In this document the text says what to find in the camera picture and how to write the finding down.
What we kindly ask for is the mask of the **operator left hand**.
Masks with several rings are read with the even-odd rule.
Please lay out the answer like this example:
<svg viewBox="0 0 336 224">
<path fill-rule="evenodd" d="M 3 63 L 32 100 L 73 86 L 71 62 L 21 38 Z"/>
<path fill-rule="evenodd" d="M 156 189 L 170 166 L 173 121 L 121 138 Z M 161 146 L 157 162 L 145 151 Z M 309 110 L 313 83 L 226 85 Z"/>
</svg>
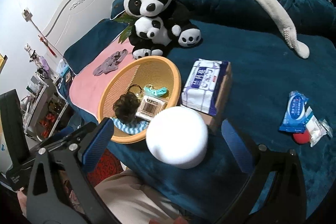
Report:
<svg viewBox="0 0 336 224">
<path fill-rule="evenodd" d="M 27 217 L 27 196 L 22 190 L 17 191 L 17 198 L 21 207 L 22 214 Z"/>
</svg>

